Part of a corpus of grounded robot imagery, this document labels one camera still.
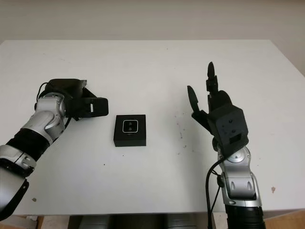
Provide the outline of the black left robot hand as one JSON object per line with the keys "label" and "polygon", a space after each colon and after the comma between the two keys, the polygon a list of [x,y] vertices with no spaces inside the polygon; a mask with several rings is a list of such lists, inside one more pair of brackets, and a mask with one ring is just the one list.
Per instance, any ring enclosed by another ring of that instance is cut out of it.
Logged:
{"label": "black left robot hand", "polygon": [[44,93],[61,94],[67,104],[70,100],[81,98],[86,85],[86,80],[52,79],[46,84]]}

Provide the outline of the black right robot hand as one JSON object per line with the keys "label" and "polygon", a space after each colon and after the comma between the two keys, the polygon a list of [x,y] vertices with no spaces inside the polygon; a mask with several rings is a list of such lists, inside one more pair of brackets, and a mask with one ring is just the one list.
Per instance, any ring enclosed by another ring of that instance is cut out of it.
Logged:
{"label": "black right robot hand", "polygon": [[218,89],[218,79],[215,74],[213,62],[209,62],[208,64],[206,90],[209,93],[207,96],[209,108],[208,113],[204,110],[199,109],[198,99],[194,89],[190,85],[187,86],[188,98],[191,108],[193,110],[191,116],[195,121],[197,121],[201,126],[203,126],[214,138],[218,139],[216,121],[211,120],[212,112],[226,104],[231,104],[232,101],[225,91]]}

